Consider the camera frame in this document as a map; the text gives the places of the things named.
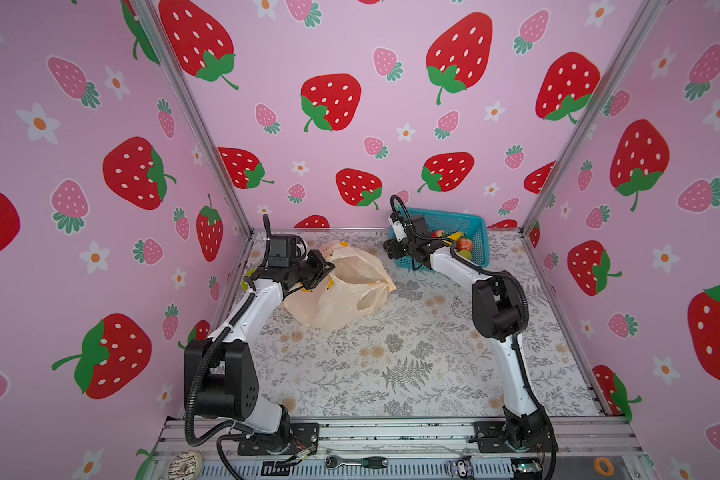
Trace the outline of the banana print plastic bag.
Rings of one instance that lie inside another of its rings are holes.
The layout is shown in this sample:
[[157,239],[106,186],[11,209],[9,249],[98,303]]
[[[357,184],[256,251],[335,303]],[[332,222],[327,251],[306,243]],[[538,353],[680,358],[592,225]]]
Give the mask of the banana print plastic bag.
[[382,262],[346,241],[321,250],[334,269],[311,290],[301,289],[283,302],[285,310],[306,327],[335,331],[377,313],[396,290]]

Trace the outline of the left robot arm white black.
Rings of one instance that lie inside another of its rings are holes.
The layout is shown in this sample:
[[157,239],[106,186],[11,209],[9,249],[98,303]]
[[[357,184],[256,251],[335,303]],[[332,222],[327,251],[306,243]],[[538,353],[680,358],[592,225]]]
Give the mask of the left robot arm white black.
[[198,447],[224,429],[235,429],[268,452],[292,442],[287,408],[262,399],[251,353],[272,313],[291,294],[317,287],[334,265],[293,234],[269,234],[261,263],[224,322],[184,350],[184,434]]

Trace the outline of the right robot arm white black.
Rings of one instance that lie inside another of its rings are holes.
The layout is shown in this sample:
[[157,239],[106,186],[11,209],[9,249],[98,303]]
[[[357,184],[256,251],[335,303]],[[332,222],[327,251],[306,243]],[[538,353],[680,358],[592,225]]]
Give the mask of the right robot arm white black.
[[393,237],[383,244],[389,258],[409,258],[471,294],[473,324],[489,340],[503,381],[505,423],[499,439],[515,451],[546,450],[555,455],[553,424],[533,391],[523,354],[522,334],[530,315],[520,282],[506,271],[489,271],[466,259],[445,237],[426,237],[427,224],[420,215],[395,210],[390,225]]

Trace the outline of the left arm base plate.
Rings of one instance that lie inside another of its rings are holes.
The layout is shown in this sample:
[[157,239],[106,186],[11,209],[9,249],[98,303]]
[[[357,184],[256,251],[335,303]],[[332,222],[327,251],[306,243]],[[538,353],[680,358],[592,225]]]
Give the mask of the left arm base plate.
[[276,433],[255,433],[238,443],[238,456],[296,455],[318,446],[319,423],[297,422]]

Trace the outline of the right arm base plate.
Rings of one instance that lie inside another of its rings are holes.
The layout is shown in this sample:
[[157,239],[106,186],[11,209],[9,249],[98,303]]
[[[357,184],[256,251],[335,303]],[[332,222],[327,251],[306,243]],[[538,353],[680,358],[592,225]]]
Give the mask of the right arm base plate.
[[478,421],[473,424],[475,443],[480,453],[536,454],[557,453],[556,438],[549,424],[532,426],[504,421]]

